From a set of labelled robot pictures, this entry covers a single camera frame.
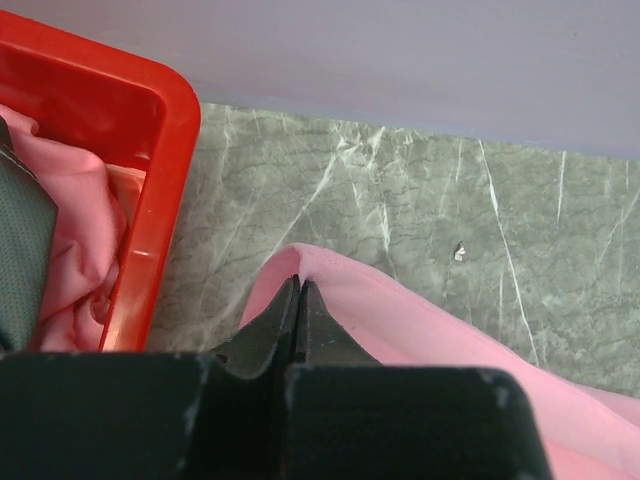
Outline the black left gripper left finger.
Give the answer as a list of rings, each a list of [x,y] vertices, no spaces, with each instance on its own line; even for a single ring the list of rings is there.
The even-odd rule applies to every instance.
[[[272,479],[297,277],[209,353],[12,354],[1,362],[5,479]]]

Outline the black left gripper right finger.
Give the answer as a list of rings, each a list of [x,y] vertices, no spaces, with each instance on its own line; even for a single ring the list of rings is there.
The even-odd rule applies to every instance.
[[[384,366],[302,287],[286,372],[285,479],[548,479],[529,399],[486,367]]]

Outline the pink t-shirt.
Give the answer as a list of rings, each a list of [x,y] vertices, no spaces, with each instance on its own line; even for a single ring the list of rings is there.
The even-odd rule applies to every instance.
[[[638,478],[637,399],[538,368],[376,268],[334,251],[293,243],[271,256],[254,281],[242,324],[293,275],[314,282],[332,317],[385,365],[493,367],[512,375],[532,403],[555,478]]]

